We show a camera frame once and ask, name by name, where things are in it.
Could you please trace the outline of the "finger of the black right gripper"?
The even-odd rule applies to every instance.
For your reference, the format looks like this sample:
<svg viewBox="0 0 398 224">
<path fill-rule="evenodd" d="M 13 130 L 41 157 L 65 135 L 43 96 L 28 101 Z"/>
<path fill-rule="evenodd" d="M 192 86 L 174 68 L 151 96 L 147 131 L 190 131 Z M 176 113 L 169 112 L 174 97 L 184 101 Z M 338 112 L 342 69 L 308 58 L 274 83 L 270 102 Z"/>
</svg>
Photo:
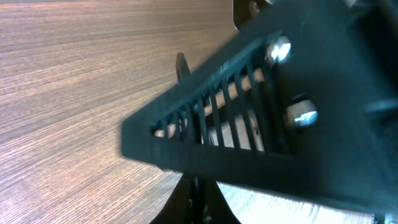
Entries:
<svg viewBox="0 0 398 224">
<path fill-rule="evenodd" d="M 124 157 L 330 207 L 397 210 L 397 2 L 278 1 L 123 121 Z"/>
</svg>

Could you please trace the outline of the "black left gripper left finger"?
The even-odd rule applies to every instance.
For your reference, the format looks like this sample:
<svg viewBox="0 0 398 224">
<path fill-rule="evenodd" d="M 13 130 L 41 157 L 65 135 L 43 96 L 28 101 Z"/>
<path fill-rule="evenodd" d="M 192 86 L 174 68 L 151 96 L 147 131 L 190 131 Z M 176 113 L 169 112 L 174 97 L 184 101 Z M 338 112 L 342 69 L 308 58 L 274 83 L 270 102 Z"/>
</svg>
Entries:
<svg viewBox="0 0 398 224">
<path fill-rule="evenodd" d="M 187 224 L 191 221 L 190 179 L 181 176 L 170 197 L 150 224 Z"/>
</svg>

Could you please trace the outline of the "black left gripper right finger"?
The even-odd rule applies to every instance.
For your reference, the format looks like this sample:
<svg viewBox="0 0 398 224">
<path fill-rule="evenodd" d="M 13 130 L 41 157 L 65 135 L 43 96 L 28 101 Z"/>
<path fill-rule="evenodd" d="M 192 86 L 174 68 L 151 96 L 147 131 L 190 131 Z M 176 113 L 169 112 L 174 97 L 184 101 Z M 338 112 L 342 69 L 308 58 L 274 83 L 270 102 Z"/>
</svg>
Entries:
<svg viewBox="0 0 398 224">
<path fill-rule="evenodd" d="M 204 185 L 205 208 L 203 222 L 208 224 L 240 224 L 214 180 Z"/>
</svg>

